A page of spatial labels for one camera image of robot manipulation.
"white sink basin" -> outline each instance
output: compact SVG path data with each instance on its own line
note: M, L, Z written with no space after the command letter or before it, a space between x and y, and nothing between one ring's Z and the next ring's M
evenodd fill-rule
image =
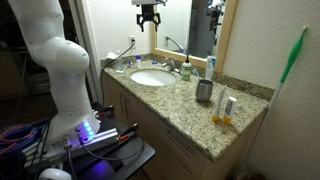
M176 82L176 77L161 70L145 69L131 75L131 79L147 86L166 86Z

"cup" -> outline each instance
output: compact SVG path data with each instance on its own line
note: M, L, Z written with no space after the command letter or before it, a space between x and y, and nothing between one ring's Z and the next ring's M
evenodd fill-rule
M208 79L199 79L196 89L196 101L209 102L212 95L213 82Z

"backsplash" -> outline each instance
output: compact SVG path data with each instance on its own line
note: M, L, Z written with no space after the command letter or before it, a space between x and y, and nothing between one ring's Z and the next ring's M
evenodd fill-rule
M165 62L165 57L163 56L159 56L159 55L155 55L155 54L143 54L140 55L141 56L141 60L154 60L157 61L159 63L164 63ZM127 64L129 61L135 62L135 56L127 56L127 57L123 57L123 62L125 64ZM181 67L182 62L180 61L176 61L178 67ZM101 67L104 67L104 65L106 64L105 60L101 60ZM197 71L199 73L200 77L204 77L205 75L205 68L201 68L201 67L194 67L197 68ZM233 89L236 89L238 91L250 94L252 96L270 101L271 97L273 95L274 89L268 88L268 87L264 87L264 86L260 86L260 85L256 85L244 80L240 80L234 77L229 77L226 75L223 75L222 73L217 73L215 72L215 74L212 77L212 81L217 82L219 84L227 84L228 87L231 87Z

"mirror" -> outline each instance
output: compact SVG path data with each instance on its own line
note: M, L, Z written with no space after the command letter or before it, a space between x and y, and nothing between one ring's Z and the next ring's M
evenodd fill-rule
M198 4L199 9L191 10L191 7L196 7L195 4ZM215 71L221 72L224 62L224 57L226 54L228 42L229 42L229 35L231 32L231 27L234 19L235 9L237 5L237 0L227 0L225 4L225 12L223 14L223 23L217 29L217 33L219 33L219 29L221 29L220 35L217 41L216 46L213 45L214 43L214 36L209 35L207 36L199 36L199 34L203 35L198 30L198 44L190 44L192 43L192 38L195 37L195 33L190 29L193 28L194 19L199 19L196 17L192 17L193 14L200 14L203 11L200 6L207 6L207 1L203 0L202 2L199 0L170 0L167 2L165 7L157 7L157 11L160 13L162 23L158 27L158 32L153 31L152 33L152 53L170 57L179 61L185 60L185 55L181 52L181 49L187 51L187 53L192 54L191 56L191 63L198 67L205 67L206 59L204 59L207 54L215 54L217 57L217 63L215 67ZM209 30L210 27L210 16L203 17L201 23L199 21L198 29L207 29ZM166 41L165 37L169 37L173 41L169 40Z

